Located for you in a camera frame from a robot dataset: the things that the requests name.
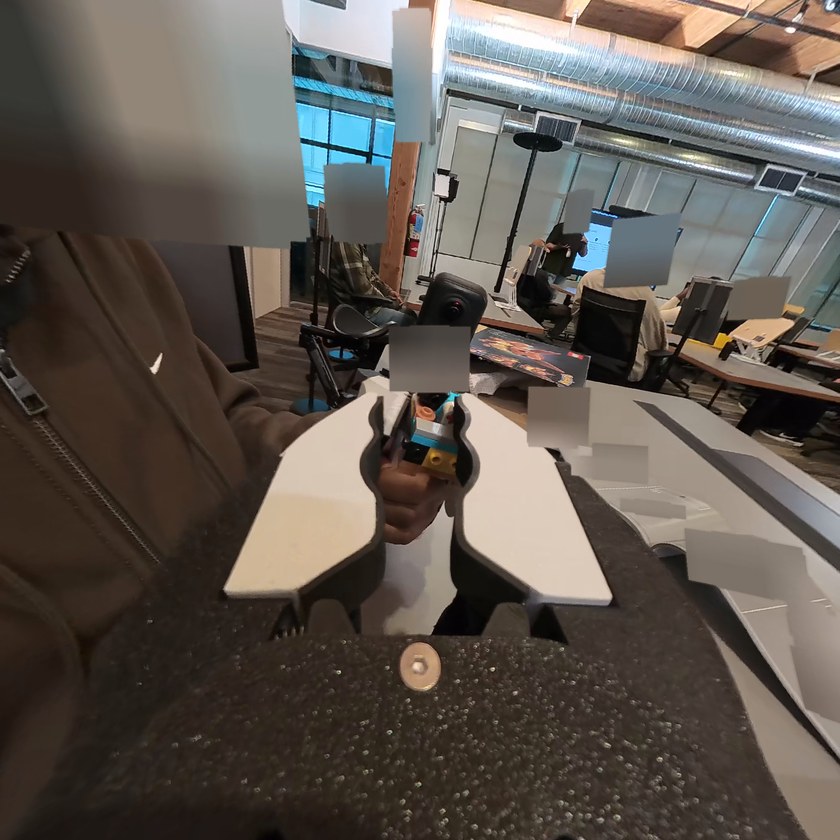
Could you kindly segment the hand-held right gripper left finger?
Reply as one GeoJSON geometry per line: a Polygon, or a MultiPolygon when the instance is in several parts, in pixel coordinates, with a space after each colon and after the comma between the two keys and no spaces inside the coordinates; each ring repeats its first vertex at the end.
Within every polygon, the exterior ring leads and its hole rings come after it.
{"type": "Polygon", "coordinates": [[[230,599],[365,601],[385,572],[383,398],[363,395],[281,457],[224,585],[230,599]]]}

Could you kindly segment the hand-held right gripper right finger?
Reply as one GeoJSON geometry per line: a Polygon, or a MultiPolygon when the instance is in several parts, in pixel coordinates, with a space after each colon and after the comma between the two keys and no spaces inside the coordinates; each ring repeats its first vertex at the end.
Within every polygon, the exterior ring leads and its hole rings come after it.
{"type": "Polygon", "coordinates": [[[455,405],[451,579],[473,606],[609,606],[613,593],[560,466],[478,397],[455,405]]]}

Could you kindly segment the person's brown jacket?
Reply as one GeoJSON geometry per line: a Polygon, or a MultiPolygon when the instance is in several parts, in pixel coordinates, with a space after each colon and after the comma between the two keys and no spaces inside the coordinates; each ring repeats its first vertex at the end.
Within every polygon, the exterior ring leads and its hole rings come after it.
{"type": "Polygon", "coordinates": [[[52,774],[102,638],[268,458],[246,461],[151,244],[3,225],[1,275],[11,838],[52,774]]]}

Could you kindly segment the open instruction booklet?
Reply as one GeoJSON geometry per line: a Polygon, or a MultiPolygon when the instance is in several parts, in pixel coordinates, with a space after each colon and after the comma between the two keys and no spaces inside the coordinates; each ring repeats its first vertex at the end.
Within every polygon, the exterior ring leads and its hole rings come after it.
{"type": "Polygon", "coordinates": [[[722,600],[792,702],[838,755],[838,570],[765,516],[666,486],[589,483],[663,561],[722,600]]]}

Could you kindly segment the black floor lamp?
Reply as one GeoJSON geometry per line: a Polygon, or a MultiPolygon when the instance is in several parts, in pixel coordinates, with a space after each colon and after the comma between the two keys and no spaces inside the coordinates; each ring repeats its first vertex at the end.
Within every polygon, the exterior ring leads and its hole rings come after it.
{"type": "MultiPolygon", "coordinates": [[[[507,251],[510,253],[512,252],[512,245],[518,233],[519,223],[522,216],[522,211],[524,208],[524,204],[527,199],[527,194],[529,191],[530,181],[532,179],[532,172],[534,169],[534,165],[536,163],[537,157],[540,153],[552,153],[559,151],[562,148],[561,141],[557,140],[553,136],[544,133],[536,133],[536,132],[519,132],[513,136],[513,141],[517,145],[517,147],[522,148],[524,150],[530,151],[530,156],[528,159],[528,166],[523,178],[520,196],[518,199],[517,209],[514,213],[514,218],[511,224],[511,232],[509,235],[509,241],[507,246],[507,251]]],[[[524,261],[519,260],[518,262],[521,265],[517,265],[515,269],[511,273],[511,297],[510,302],[513,302],[513,295],[517,291],[518,282],[522,274],[526,271],[529,267],[529,263],[531,262],[531,251],[533,247],[527,246],[526,247],[526,255],[524,257],[524,261]]]]}

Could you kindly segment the wall display screen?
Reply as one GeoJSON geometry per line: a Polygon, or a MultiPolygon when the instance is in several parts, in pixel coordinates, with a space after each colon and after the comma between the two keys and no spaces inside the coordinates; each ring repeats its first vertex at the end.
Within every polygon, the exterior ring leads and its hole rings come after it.
{"type": "Polygon", "coordinates": [[[592,210],[590,226],[584,234],[587,239],[587,253],[581,258],[583,273],[606,267],[613,226],[618,218],[614,213],[592,210]]]}

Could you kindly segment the small duct vent grille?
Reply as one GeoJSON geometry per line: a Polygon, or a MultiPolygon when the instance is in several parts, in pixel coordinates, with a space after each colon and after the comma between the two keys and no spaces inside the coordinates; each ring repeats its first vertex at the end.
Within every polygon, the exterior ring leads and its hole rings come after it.
{"type": "Polygon", "coordinates": [[[807,171],[777,164],[766,164],[757,175],[753,189],[781,196],[795,196],[807,176],[807,171]]]}
{"type": "Polygon", "coordinates": [[[581,120],[553,112],[538,111],[534,115],[533,130],[544,137],[551,137],[561,144],[574,144],[581,128],[581,120]]]}

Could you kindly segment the black tripod with blue base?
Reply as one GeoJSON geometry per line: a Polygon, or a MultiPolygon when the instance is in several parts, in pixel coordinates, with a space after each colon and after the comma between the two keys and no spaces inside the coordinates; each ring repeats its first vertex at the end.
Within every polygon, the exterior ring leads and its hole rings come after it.
{"type": "Polygon", "coordinates": [[[309,359],[308,394],[292,402],[290,411],[300,417],[328,413],[354,399],[350,388],[361,361],[358,352],[336,332],[312,322],[300,326],[298,343],[309,359]]]}

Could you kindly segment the black office chair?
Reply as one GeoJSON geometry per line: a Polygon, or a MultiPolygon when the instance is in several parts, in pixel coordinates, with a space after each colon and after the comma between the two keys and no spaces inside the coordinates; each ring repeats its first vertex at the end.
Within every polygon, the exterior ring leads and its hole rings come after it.
{"type": "Polygon", "coordinates": [[[645,308],[643,299],[617,297],[591,287],[583,289],[571,350],[589,357],[590,380],[630,383],[645,308]]]}

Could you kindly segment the black toy set box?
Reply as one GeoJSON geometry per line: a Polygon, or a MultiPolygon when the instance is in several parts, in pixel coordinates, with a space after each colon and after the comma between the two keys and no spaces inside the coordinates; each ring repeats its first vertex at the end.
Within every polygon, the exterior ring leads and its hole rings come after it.
{"type": "Polygon", "coordinates": [[[505,370],[565,387],[585,386],[591,361],[585,354],[486,327],[476,331],[469,351],[505,370]]]}

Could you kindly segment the grey monitor on stand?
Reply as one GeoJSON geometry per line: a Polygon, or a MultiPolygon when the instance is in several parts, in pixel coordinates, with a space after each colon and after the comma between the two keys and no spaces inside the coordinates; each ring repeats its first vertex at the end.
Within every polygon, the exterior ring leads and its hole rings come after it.
{"type": "Polygon", "coordinates": [[[654,391],[660,392],[671,378],[681,351],[689,340],[714,343],[718,336],[733,283],[717,277],[694,277],[688,286],[659,308],[663,320],[673,334],[679,336],[674,349],[668,352],[654,376],[654,391]]]}

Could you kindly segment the wooden office desk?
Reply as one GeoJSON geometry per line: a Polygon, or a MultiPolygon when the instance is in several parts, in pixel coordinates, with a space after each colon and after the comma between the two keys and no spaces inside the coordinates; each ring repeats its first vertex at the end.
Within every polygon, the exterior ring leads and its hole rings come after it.
{"type": "Polygon", "coordinates": [[[795,373],[784,372],[767,364],[754,364],[737,356],[719,358],[719,350],[689,340],[679,358],[719,380],[746,385],[754,389],[803,396],[825,403],[839,403],[839,393],[795,373]]]}
{"type": "MultiPolygon", "coordinates": [[[[401,289],[404,303],[415,312],[421,309],[428,285],[413,283],[407,289],[401,289]]],[[[480,319],[480,324],[488,328],[499,329],[525,335],[543,335],[544,329],[541,323],[536,322],[525,311],[521,309],[507,310],[497,305],[492,298],[488,299],[486,309],[480,319]]]]}

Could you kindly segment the person's left hand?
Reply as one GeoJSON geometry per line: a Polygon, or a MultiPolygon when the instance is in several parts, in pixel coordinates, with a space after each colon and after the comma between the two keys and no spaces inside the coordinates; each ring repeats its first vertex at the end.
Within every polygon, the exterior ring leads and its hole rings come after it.
{"type": "Polygon", "coordinates": [[[385,543],[406,545],[417,539],[451,498],[456,483],[420,465],[383,458],[377,480],[385,511],[385,543]]]}

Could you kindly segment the black framed panel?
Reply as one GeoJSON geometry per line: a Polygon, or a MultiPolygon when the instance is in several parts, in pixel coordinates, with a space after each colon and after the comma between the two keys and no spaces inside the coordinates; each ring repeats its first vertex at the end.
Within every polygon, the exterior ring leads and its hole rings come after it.
{"type": "Polygon", "coordinates": [[[245,249],[153,241],[195,336],[234,373],[259,367],[245,249]]]}

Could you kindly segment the light panel on stand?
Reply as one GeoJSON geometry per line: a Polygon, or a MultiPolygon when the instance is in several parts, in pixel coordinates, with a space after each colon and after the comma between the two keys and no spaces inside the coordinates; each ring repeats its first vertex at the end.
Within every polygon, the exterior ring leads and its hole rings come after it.
{"type": "Polygon", "coordinates": [[[444,230],[445,217],[448,206],[457,197],[459,178],[450,170],[437,169],[434,174],[433,195],[437,198],[437,218],[434,226],[433,251],[428,276],[430,280],[436,275],[440,241],[444,230]]]}

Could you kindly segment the silver ventilation duct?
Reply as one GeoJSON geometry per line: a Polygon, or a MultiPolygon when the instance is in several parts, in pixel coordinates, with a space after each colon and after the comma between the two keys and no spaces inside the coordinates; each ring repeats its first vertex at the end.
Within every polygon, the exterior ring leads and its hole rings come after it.
{"type": "Polygon", "coordinates": [[[446,48],[525,70],[807,132],[837,129],[838,86],[481,2],[452,2],[446,48]]]}
{"type": "MultiPolygon", "coordinates": [[[[519,131],[529,131],[533,128],[535,119],[534,113],[506,109],[500,132],[513,135],[519,131]]],[[[564,147],[567,145],[579,152],[659,166],[671,172],[749,187],[759,192],[762,191],[760,181],[767,168],[765,162],[741,161],[726,155],[684,149],[672,143],[660,143],[597,128],[580,128],[571,144],[563,142],[564,147]]],[[[838,207],[839,185],[837,180],[805,174],[792,194],[778,194],[808,203],[838,207]]]]}

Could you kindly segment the person's left forearm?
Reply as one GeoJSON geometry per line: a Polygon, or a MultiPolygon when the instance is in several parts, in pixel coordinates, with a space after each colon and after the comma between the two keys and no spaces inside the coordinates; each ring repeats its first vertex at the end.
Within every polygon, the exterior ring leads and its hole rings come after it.
{"type": "Polygon", "coordinates": [[[288,410],[270,411],[252,384],[229,371],[203,343],[198,342],[196,347],[223,415],[251,466],[269,456],[282,455],[294,441],[329,415],[315,412],[299,416],[288,410]]]}

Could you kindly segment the grey desk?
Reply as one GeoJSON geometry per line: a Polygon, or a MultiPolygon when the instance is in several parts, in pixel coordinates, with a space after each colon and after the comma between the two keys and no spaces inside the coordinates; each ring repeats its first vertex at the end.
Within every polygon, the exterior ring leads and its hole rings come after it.
{"type": "MultiPolygon", "coordinates": [[[[838,456],[830,458],[829,483],[803,470],[805,459],[792,463],[781,450],[751,438],[697,402],[671,395],[646,395],[610,385],[593,384],[590,440],[604,433],[610,444],[647,446],[647,481],[640,485],[671,488],[721,505],[735,522],[765,516],[785,526],[704,455],[658,420],[666,414],[682,432],[723,453],[729,464],[763,486],[787,510],[826,526],[827,539],[838,545],[838,456]]],[[[699,610],[703,622],[741,695],[764,758],[782,793],[809,838],[838,838],[838,755],[822,740],[792,702],[766,662],[751,645],[742,626],[705,587],[690,584],[681,565],[659,562],[672,574],[699,610]]]]}

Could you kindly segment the black stool chair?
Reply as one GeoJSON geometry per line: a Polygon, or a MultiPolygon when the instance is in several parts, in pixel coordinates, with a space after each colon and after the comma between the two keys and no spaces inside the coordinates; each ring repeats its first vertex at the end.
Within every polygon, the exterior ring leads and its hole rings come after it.
{"type": "Polygon", "coordinates": [[[341,350],[354,354],[363,368],[376,366],[388,342],[387,326],[374,324],[349,304],[334,309],[329,326],[341,350]]]}

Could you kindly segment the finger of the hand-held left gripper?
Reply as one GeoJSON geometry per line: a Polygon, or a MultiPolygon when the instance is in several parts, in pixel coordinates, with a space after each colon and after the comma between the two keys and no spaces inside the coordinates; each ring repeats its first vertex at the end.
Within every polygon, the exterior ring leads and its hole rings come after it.
{"type": "Polygon", "coordinates": [[[412,436],[415,394],[389,392],[383,397],[383,459],[402,459],[404,445],[412,436]]]}

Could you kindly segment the wooden column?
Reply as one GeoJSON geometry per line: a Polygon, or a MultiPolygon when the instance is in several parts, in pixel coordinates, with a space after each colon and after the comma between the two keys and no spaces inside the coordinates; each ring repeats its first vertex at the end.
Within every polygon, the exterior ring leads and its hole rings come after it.
{"type": "Polygon", "coordinates": [[[414,186],[421,144],[394,142],[388,182],[386,240],[381,247],[379,274],[384,283],[399,291],[408,219],[413,208],[414,186]]]}

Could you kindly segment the beige backed monitor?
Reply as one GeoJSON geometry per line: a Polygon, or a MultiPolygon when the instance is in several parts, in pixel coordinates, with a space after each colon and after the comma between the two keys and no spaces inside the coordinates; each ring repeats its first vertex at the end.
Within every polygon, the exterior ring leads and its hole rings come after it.
{"type": "Polygon", "coordinates": [[[745,346],[761,349],[784,336],[795,326],[795,320],[789,318],[749,319],[732,330],[730,340],[745,346]]]}

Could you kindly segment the colourful toy brick model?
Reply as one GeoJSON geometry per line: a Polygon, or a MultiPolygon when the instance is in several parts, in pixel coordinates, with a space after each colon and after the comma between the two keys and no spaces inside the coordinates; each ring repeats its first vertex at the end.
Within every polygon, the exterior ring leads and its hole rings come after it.
{"type": "Polygon", "coordinates": [[[395,426],[393,454],[443,480],[456,476],[456,394],[411,393],[395,426]]]}

